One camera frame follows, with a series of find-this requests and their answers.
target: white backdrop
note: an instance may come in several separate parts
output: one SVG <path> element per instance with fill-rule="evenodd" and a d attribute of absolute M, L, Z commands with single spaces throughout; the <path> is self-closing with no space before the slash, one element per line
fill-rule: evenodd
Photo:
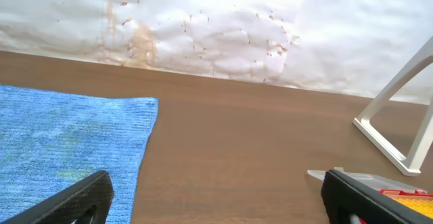
<path fill-rule="evenodd" d="M 374 97 L 433 0 L 0 0 L 0 49 Z M 433 68 L 394 99 L 426 104 Z"/>

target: towel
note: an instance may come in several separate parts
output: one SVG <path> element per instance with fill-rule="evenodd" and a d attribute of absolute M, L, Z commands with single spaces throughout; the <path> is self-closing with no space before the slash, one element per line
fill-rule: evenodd
<path fill-rule="evenodd" d="M 106 99 L 0 85 L 0 222 L 97 170 L 114 199 L 106 223 L 130 223 L 155 98 Z"/>

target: white plastic sheet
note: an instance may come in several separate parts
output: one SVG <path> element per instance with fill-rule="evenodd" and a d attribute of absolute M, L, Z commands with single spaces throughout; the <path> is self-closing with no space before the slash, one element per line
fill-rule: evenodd
<path fill-rule="evenodd" d="M 433 0 L 0 0 L 0 49 L 375 96 Z M 428 103 L 432 69 L 395 99 Z"/>

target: wooden table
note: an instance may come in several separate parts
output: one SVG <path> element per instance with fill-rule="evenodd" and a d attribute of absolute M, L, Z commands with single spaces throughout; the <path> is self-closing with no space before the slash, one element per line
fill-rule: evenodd
<path fill-rule="evenodd" d="M 327 223 L 307 169 L 372 173 L 433 191 L 433 156 L 404 177 L 352 119 L 370 99 L 0 51 L 0 83 L 160 98 L 132 223 Z M 390 102 L 373 125 L 402 152 L 425 106 Z"/>

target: white stand base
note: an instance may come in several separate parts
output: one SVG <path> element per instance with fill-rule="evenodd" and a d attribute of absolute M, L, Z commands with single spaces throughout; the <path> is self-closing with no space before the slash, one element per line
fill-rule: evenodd
<path fill-rule="evenodd" d="M 419 127 L 407 156 L 399 152 L 370 124 L 370 118 L 409 80 L 433 63 L 433 37 L 409 60 L 376 98 L 358 115 L 353 123 L 406 176 L 420 174 L 424 158 L 433 141 L 433 99 Z"/>

